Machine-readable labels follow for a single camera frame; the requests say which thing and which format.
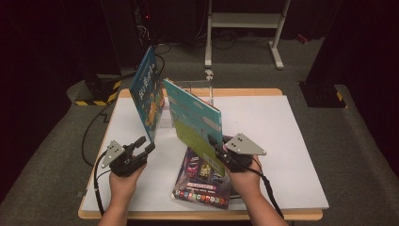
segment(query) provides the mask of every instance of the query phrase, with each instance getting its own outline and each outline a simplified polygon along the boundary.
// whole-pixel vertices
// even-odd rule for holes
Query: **blue book cover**
[[[129,90],[149,139],[154,142],[165,100],[151,46],[141,60]]]
[[[223,146],[221,112],[201,98],[165,79],[169,110],[177,137],[204,159],[214,170],[224,176],[223,163],[217,159],[215,148],[208,135]]]

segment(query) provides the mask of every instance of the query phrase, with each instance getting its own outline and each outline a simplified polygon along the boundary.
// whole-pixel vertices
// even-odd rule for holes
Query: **black curtain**
[[[82,80],[60,15],[60,1],[0,3],[0,202],[71,106],[67,89]]]

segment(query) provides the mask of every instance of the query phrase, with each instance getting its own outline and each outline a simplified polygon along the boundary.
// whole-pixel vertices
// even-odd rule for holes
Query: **picture book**
[[[187,148],[171,197],[176,200],[228,209],[231,180],[224,177]]]
[[[149,139],[154,142],[165,100],[151,46],[141,60],[129,90]]]
[[[168,79],[164,80],[164,85],[168,93],[170,115],[177,137],[224,176],[223,164],[217,159],[215,148],[208,140],[208,136],[211,136],[220,147],[223,146],[220,110],[181,89]]]

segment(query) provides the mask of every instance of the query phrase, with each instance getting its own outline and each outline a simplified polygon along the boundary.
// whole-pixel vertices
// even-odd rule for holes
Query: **metal stand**
[[[284,68],[277,45],[279,36],[284,26],[288,7],[291,0],[286,0],[282,13],[213,13],[212,0],[209,0],[208,7],[208,29],[205,49],[205,67],[212,66],[212,28],[213,27],[246,27],[246,28],[276,28],[274,40],[269,42],[270,50],[279,70]]]

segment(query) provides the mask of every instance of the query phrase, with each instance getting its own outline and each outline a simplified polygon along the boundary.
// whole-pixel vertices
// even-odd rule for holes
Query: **dark background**
[[[100,13],[99,18],[102,18],[100,10],[90,7],[98,6],[99,1],[87,2],[92,5],[88,4],[83,13]],[[203,1],[129,2],[139,5],[149,3],[149,8],[143,8],[142,16],[147,15],[145,9],[151,15],[146,23],[154,31],[152,43],[159,37],[180,38],[180,41],[189,44],[194,42],[202,20]],[[215,1],[215,11],[263,12],[261,8],[266,8],[266,12],[279,12],[282,6],[277,0],[246,1],[244,6],[238,0],[226,2],[229,4]],[[281,37],[288,40],[295,39],[297,34],[309,40],[327,37],[322,46],[323,52],[313,66],[323,65],[326,70],[315,76],[323,82],[348,86],[376,144],[398,175],[399,154],[395,149],[395,141],[399,138],[396,133],[399,125],[396,106],[399,103],[399,81],[395,67],[399,54],[398,41],[395,40],[395,34],[399,33],[395,24],[398,21],[395,13],[398,3],[393,0],[345,0],[341,7],[340,4],[339,0],[293,0]],[[64,2],[60,0],[0,3],[0,90],[3,100],[0,111],[3,147],[1,201],[26,162],[68,111],[71,100],[66,91],[85,77],[82,60],[86,69],[92,69],[85,58],[86,53],[73,50],[73,44],[81,44],[82,39],[78,37],[80,33],[74,33],[75,30],[69,32],[75,26],[68,24],[70,17],[65,14],[64,7]],[[184,20],[191,26],[176,26]],[[98,27],[106,28],[106,25],[98,22],[93,25],[93,28]],[[254,32],[260,35],[267,33],[264,30]],[[101,36],[106,40],[109,34],[105,32]],[[108,66],[115,69],[117,56],[104,49],[105,45],[112,44],[111,40],[101,42],[96,51],[105,55],[105,59],[98,63],[114,62]]]

